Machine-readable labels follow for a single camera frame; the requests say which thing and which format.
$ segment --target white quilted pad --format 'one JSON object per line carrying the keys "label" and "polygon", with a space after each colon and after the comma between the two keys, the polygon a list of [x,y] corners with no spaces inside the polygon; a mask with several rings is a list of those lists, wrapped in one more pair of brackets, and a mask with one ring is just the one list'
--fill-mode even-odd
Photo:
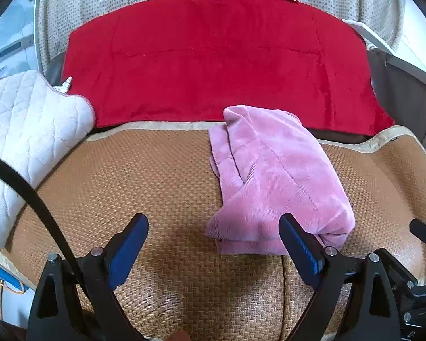
{"label": "white quilted pad", "polygon": [[[33,188],[94,122],[86,99],[54,90],[35,70],[0,79],[0,158]],[[23,206],[23,199],[0,180],[0,250]]]}

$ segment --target black cable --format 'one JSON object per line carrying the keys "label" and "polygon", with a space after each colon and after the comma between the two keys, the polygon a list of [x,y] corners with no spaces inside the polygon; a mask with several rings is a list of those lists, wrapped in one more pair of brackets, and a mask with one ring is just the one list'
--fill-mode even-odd
{"label": "black cable", "polygon": [[42,221],[44,226],[49,231],[50,235],[53,237],[55,243],[60,248],[62,254],[65,256],[66,261],[68,262],[71,270],[73,271],[76,280],[79,285],[82,287],[85,295],[88,296],[85,284],[83,282],[82,271],[77,264],[76,258],[74,257],[71,248],[69,247],[65,237],[63,236],[62,231],[60,230],[57,222],[50,214],[49,209],[45,203],[38,196],[36,191],[28,184],[28,182],[23,179],[23,177],[16,172],[12,167],[6,164],[3,160],[0,159],[0,179],[10,186],[17,194],[30,205],[33,211],[36,213],[38,218]]}

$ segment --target black mount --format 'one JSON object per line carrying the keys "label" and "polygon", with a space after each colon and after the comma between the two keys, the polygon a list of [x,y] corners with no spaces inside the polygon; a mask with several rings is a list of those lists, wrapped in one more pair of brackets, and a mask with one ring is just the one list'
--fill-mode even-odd
{"label": "black mount", "polygon": [[148,229],[146,216],[136,214],[105,248],[95,247],[77,259],[93,314],[82,310],[71,267],[59,255],[49,254],[30,311],[27,340],[145,340],[129,322],[114,290],[126,281]]}
{"label": "black mount", "polygon": [[[426,224],[414,219],[410,231],[426,243]],[[281,217],[279,235],[303,282],[315,289],[286,341],[320,341],[346,283],[352,289],[334,340],[426,341],[426,286],[417,286],[387,250],[364,259],[343,256],[324,248],[291,214]]]}

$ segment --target metal screw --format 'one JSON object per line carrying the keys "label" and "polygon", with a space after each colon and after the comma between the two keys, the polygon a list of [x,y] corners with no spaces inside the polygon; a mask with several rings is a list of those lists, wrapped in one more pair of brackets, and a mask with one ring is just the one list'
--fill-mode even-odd
{"label": "metal screw", "polygon": [[103,253],[103,248],[102,247],[95,247],[94,249],[91,250],[90,254],[92,254],[92,256],[100,256]]}
{"label": "metal screw", "polygon": [[327,246],[325,248],[325,254],[328,256],[336,256],[337,250],[333,246]]}
{"label": "metal screw", "polygon": [[369,260],[371,260],[373,263],[377,263],[380,260],[380,258],[379,258],[379,255],[372,253],[372,254],[369,254]]}
{"label": "metal screw", "polygon": [[53,263],[58,256],[59,256],[58,254],[51,252],[50,254],[47,255],[47,260]]}

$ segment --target blue gripper pad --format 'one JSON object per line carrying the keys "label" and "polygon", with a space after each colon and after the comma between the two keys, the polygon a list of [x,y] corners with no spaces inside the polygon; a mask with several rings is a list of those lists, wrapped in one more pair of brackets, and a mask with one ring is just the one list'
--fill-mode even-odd
{"label": "blue gripper pad", "polygon": [[105,247],[108,285],[111,290],[125,283],[149,233],[149,220],[136,214],[121,233],[114,234]]}
{"label": "blue gripper pad", "polygon": [[292,214],[284,214],[280,218],[279,236],[303,282],[316,289],[325,263],[321,254],[322,245],[312,234],[301,228]]}

